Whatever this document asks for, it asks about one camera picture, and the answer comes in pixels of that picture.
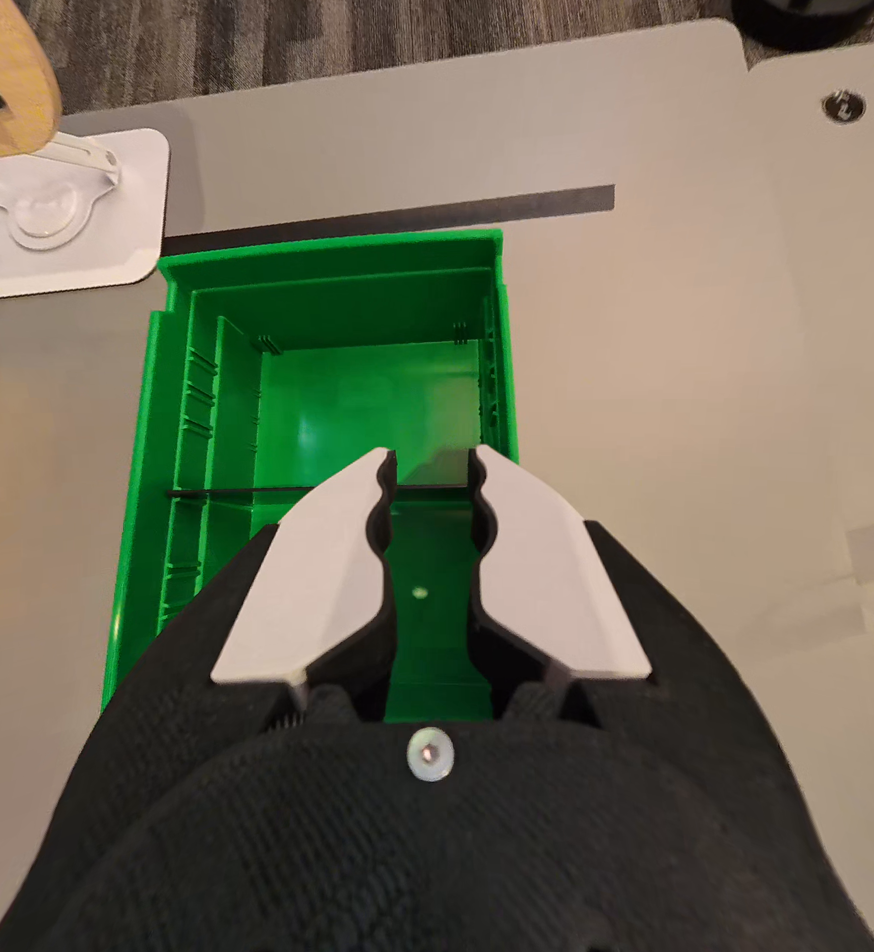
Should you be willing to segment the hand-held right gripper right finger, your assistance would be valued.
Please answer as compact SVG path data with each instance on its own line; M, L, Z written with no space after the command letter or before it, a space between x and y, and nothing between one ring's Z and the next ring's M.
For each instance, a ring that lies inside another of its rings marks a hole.
M468 495L468 658L491 706L528 683L647 680L652 665L573 505L488 445L468 452Z

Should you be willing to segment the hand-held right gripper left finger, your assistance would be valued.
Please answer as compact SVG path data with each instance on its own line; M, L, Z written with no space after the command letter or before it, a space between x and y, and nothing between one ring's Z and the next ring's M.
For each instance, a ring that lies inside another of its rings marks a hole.
M303 495L281 518L212 667L210 681L279 684L302 710L334 685L383 706L398 646L385 553L397 458L376 447Z

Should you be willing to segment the green plastic bin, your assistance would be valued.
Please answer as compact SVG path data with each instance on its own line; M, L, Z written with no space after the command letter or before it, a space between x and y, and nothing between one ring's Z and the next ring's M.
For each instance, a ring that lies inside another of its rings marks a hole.
M518 460L502 232L322 239L163 257L101 706L265 525L393 450L398 652L388 721L487 720L467 655L468 450Z

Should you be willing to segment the white sign stand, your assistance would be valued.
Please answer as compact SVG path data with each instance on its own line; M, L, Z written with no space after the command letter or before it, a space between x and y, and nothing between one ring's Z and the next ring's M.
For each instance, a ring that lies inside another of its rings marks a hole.
M116 287L158 263L169 142L152 128L57 133L0 158L0 299Z

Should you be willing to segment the wooden sign board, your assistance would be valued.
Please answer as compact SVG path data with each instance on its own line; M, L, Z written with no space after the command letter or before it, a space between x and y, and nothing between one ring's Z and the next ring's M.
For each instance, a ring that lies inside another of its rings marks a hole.
M47 55L16 3L0 1L0 158L45 147L61 117L61 92Z

